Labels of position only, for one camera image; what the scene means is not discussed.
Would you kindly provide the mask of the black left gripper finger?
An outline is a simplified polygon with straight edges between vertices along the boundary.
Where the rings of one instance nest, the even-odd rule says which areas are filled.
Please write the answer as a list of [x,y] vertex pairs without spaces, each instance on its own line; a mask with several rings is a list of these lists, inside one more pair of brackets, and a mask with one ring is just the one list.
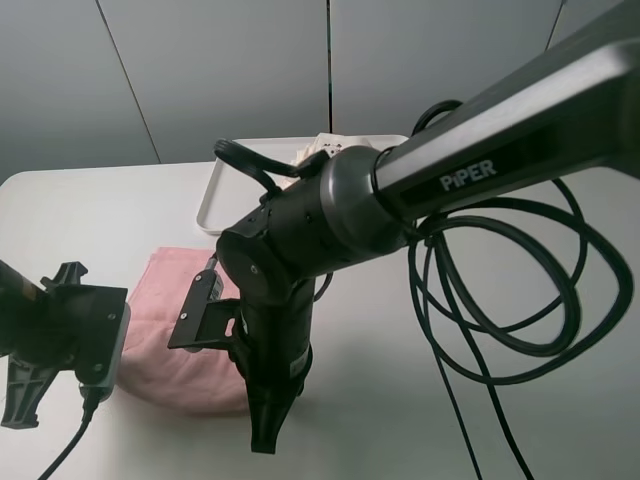
[[36,428],[39,425],[38,406],[58,373],[55,367],[37,367],[10,357],[1,426],[9,429]]

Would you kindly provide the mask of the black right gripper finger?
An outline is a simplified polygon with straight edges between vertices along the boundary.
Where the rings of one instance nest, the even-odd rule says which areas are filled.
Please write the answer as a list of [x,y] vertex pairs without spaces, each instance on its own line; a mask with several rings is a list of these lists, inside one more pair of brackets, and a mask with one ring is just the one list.
[[247,385],[251,419],[251,451],[275,454],[278,435],[294,401],[303,390],[311,369],[313,349],[308,346],[301,372],[281,385],[262,387]]

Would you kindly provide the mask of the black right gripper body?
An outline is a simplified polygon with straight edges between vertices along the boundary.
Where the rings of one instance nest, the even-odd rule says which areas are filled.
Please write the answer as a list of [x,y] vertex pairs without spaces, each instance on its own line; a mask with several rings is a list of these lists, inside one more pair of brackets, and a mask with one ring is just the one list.
[[311,368],[310,342],[314,303],[330,285],[319,289],[314,278],[300,281],[280,305],[267,305],[244,295],[235,315],[230,358],[250,395],[299,395]]

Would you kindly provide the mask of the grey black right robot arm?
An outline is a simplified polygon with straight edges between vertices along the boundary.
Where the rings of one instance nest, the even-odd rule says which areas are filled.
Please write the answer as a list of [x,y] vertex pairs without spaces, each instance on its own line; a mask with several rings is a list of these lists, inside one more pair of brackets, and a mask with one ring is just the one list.
[[449,115],[381,153],[293,169],[232,141],[216,156],[265,188],[216,254],[240,292],[234,360],[251,448],[273,453],[311,364],[314,282],[402,248],[413,221],[582,169],[639,173],[639,5],[624,1]]

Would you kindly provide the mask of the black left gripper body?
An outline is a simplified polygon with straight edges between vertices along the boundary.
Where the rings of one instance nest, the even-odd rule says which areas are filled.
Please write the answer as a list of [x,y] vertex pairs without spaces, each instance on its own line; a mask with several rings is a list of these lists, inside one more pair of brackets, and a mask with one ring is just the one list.
[[37,367],[72,371],[78,382],[105,376],[128,291],[82,282],[80,262],[60,265],[36,285],[1,264],[1,354]]

